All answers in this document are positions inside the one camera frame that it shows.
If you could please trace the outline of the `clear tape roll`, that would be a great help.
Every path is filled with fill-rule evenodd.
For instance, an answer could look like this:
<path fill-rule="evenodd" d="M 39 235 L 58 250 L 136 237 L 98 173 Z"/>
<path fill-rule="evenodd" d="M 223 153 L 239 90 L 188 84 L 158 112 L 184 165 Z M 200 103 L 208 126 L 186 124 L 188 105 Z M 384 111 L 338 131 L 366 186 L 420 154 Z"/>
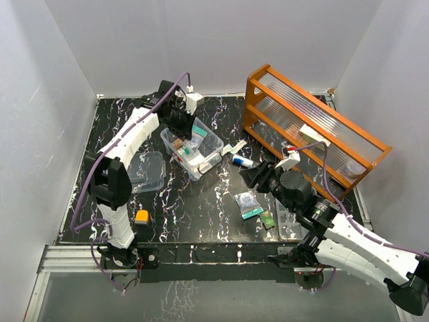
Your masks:
<path fill-rule="evenodd" d="M 344 172 L 349 178 L 355 179 L 365 172 L 365 168 L 356 161 L 350 159 L 344 165 Z"/>

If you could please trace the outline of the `white wrapped swab packet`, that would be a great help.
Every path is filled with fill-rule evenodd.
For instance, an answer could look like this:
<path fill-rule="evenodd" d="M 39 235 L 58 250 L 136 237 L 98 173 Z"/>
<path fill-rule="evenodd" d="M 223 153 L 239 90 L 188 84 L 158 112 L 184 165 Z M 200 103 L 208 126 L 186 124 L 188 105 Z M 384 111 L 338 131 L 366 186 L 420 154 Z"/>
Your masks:
<path fill-rule="evenodd" d="M 237 154 L 242 148 L 244 148 L 247 145 L 247 142 L 245 140 L 239 141 L 231 150 L 232 154 Z"/>

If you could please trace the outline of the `clear plastic box lid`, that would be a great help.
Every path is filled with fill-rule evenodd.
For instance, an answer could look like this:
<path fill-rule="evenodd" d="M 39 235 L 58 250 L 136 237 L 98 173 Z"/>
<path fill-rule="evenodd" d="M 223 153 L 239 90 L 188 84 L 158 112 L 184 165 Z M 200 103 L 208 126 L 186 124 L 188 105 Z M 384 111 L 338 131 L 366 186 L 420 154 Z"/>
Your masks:
<path fill-rule="evenodd" d="M 164 186 L 166 162 L 161 152 L 146 152 L 134 155 L 127 169 L 131 193 L 158 191 Z"/>

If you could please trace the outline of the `blue white bandage roll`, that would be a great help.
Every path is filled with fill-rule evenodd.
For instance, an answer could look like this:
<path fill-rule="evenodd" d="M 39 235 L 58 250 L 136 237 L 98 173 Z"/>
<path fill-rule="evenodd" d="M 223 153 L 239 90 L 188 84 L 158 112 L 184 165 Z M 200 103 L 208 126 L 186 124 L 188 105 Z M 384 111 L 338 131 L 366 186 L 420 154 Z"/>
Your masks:
<path fill-rule="evenodd" d="M 245 158 L 238 154 L 232 155 L 232 163 L 236 166 L 244 167 L 247 169 L 255 168 L 259 166 L 259 162 L 253 161 L 251 159 Z"/>

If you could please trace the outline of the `blue sachet pack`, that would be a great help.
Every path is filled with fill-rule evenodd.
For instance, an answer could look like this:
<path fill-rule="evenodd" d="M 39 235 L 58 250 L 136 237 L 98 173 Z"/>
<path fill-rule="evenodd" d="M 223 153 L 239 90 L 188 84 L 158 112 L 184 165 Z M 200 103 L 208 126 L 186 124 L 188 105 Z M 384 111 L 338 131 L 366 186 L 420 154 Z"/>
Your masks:
<path fill-rule="evenodd" d="M 263 213 L 263 208 L 257 201 L 253 191 L 236 194 L 233 196 L 233 198 L 240 208 L 240 213 L 243 220 L 247 220 Z"/>
<path fill-rule="evenodd" d="M 186 147 L 190 150 L 197 151 L 201 144 L 203 143 L 204 139 L 208 135 L 208 130 L 205 126 L 205 124 L 196 121 L 194 125 L 192 126 L 192 137 L 190 140 L 185 141 Z"/>

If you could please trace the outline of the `small green packet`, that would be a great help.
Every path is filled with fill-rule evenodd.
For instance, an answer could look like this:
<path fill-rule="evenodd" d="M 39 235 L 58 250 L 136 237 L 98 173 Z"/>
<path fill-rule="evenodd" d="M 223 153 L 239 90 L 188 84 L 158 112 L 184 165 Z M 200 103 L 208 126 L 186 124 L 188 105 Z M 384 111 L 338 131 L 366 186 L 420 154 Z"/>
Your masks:
<path fill-rule="evenodd" d="M 270 211 L 264 211 L 260 214 L 260 219 L 265 229 L 271 229 L 275 227 L 275 221 Z"/>

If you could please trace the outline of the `clear plastic storage box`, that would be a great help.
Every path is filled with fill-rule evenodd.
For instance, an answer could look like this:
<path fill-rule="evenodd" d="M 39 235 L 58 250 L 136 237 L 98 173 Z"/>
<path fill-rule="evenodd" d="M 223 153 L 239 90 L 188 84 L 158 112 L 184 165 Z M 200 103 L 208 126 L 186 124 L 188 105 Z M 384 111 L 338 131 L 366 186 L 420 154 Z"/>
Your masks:
<path fill-rule="evenodd" d="M 161 131 L 166 151 L 188 173 L 190 180 L 198 181 L 222 161 L 224 142 L 199 118 L 192 127 L 191 140 L 182 140 L 168 128 Z"/>

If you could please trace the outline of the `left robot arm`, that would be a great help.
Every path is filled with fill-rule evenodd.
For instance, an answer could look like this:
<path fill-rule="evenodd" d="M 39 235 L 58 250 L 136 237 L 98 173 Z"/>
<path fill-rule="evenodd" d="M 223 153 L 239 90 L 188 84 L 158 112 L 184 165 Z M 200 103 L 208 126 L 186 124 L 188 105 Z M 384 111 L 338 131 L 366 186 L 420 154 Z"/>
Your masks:
<path fill-rule="evenodd" d="M 86 176 L 86 191 L 99 211 L 101 222 L 107 226 L 107 242 L 117 248 L 115 259 L 125 268 L 137 263 L 138 251 L 131 247 L 134 233 L 128 218 L 127 202 L 131 197 L 131 181 L 127 169 L 140 146 L 161 124 L 181 139 L 192 137 L 195 111 L 204 102 L 201 94 L 188 86 L 167 80 L 158 90 L 142 96 L 125 125 L 98 152 L 87 154 L 90 166 Z"/>

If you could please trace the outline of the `white gauze packet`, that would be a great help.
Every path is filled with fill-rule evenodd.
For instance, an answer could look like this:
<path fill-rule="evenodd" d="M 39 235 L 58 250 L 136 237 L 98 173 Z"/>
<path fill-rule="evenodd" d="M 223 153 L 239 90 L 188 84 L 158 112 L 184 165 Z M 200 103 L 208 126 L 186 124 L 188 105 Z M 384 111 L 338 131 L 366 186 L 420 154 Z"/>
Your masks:
<path fill-rule="evenodd" d="M 196 167 L 197 173 L 206 174 L 209 170 L 211 170 L 214 166 L 216 166 L 221 160 L 222 160 L 222 157 L 219 153 L 213 153 L 210 156 L 207 156 L 206 158 L 202 159 L 198 163 Z"/>

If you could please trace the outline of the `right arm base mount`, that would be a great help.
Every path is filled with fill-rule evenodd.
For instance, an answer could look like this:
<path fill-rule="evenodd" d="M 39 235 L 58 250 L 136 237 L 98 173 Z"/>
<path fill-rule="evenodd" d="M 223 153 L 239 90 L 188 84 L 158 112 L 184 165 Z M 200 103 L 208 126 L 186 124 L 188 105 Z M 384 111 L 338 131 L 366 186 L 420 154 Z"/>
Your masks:
<path fill-rule="evenodd" d="M 316 259 L 316 252 L 319 251 L 318 246 L 323 240 L 323 237 L 318 237 L 314 233 L 308 233 L 296 247 L 287 251 L 285 254 L 268 256 L 266 260 L 274 263 L 278 267 L 280 267 L 281 264 L 290 265 L 297 263 L 307 266 L 316 266 L 314 272 L 322 272 L 325 265 L 321 264 Z"/>

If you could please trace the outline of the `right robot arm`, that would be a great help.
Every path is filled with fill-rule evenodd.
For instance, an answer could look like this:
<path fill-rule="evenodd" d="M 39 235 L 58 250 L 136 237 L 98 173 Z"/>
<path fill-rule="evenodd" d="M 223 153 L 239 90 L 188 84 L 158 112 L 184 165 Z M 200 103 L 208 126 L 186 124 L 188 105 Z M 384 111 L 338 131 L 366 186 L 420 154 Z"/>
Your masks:
<path fill-rule="evenodd" d="M 259 193 L 271 193 L 307 229 L 288 260 L 307 266 L 339 268 L 380 288 L 404 311 L 421 316 L 428 305 L 428 254 L 396 246 L 359 225 L 315 195 L 296 170 L 277 170 L 265 161 L 241 170 L 241 178 Z"/>

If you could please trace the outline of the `white bottle green label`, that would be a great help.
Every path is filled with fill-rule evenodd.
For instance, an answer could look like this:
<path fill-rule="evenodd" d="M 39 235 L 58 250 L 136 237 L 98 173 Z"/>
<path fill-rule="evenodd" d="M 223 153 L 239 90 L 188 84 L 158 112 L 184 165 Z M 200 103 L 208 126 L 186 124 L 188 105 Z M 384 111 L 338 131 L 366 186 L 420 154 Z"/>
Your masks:
<path fill-rule="evenodd" d="M 181 158 L 184 158 L 185 160 L 192 159 L 194 152 L 192 150 L 189 150 L 187 147 L 182 146 L 177 150 L 178 154 Z"/>

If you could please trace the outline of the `brown bottle orange cap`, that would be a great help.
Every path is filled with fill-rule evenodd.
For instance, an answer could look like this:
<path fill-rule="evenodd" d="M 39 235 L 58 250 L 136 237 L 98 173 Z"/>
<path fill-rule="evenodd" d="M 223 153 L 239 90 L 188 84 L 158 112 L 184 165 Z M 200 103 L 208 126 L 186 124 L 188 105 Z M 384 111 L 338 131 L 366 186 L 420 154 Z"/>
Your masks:
<path fill-rule="evenodd" d="M 178 138 L 171 143 L 171 146 L 173 150 L 179 150 L 183 147 L 183 140 Z"/>

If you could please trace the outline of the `yellow orange small box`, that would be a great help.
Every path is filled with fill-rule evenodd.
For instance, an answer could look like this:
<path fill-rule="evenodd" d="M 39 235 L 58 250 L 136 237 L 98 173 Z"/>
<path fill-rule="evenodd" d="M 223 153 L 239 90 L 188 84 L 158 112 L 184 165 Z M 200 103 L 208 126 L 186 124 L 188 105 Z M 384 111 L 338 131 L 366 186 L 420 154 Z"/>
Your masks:
<path fill-rule="evenodd" d="M 141 209 L 135 215 L 135 224 L 136 225 L 148 225 L 151 217 L 147 210 Z"/>

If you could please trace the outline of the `white medicine carton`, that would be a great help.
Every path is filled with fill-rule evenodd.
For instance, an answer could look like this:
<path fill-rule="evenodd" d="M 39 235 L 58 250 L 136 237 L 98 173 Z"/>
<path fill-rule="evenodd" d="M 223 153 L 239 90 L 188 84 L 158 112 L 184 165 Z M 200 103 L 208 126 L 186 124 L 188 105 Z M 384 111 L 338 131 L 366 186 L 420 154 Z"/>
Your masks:
<path fill-rule="evenodd" d="M 315 148 L 318 148 L 321 151 L 324 151 L 325 148 L 330 147 L 330 142 L 321 136 L 317 131 L 312 129 L 310 126 L 304 124 L 299 130 L 298 130 L 298 136 L 299 138 L 305 142 L 306 144 L 314 144 L 316 142 L 323 142 L 323 144 L 317 144 L 315 145 Z"/>

